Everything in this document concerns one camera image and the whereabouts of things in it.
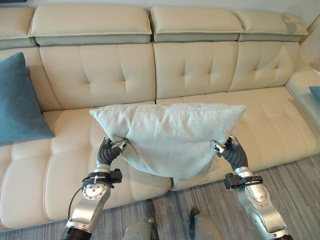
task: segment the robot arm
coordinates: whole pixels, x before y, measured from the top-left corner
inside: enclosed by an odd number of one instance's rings
[[[237,189],[239,202],[260,239],[293,240],[271,203],[262,177],[254,176],[248,167],[246,153],[237,138],[231,134],[224,146],[213,140],[213,148],[230,163],[234,174],[225,175],[224,185],[227,189]]]
[[[79,189],[82,190],[82,198],[71,217],[69,207],[68,222],[61,236],[62,240],[89,240],[91,238],[103,207],[110,197],[111,188],[114,188],[113,184],[122,181],[120,169],[111,171],[111,163],[127,144],[127,139],[116,143],[112,143],[109,138],[103,139],[98,151],[96,168],[83,179],[82,187]]]

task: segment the teal pillow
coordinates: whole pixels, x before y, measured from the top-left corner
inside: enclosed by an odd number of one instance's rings
[[[309,87],[314,98],[320,103],[320,86],[310,86]]]
[[[0,144],[54,137],[38,105],[24,54],[0,61]]]

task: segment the floor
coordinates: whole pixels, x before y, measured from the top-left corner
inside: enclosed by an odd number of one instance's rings
[[[320,155],[257,172],[294,240],[320,239]],[[236,191],[222,181],[154,198],[161,240],[188,240],[189,211],[198,206],[225,240],[257,240]],[[145,218],[142,202],[104,211],[92,240],[121,240],[130,223]],[[66,221],[0,233],[0,240],[59,240]]]

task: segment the gray fabric pillow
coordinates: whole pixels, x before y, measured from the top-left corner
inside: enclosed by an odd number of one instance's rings
[[[123,158],[139,171],[191,178],[213,170],[214,139],[224,143],[244,105],[123,104],[90,110],[113,141],[129,140]]]

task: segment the cream leather sofa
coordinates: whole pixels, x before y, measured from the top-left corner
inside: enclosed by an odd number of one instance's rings
[[[142,8],[96,4],[43,5],[33,13],[0,8],[0,60],[24,53],[55,137],[0,145],[1,231],[67,218],[71,196],[94,169],[105,136],[89,114],[100,106],[245,104],[233,133],[253,170],[319,152],[317,113],[308,111],[314,99],[299,102],[298,95],[320,80],[298,56],[294,41],[306,30],[292,16],[153,7],[150,24]],[[10,16],[10,24],[2,24],[2,16]],[[263,28],[257,16],[270,25]],[[217,181],[231,171],[223,159],[215,164],[206,176],[171,179],[140,172],[120,156],[112,168],[121,169],[123,181],[104,208]]]

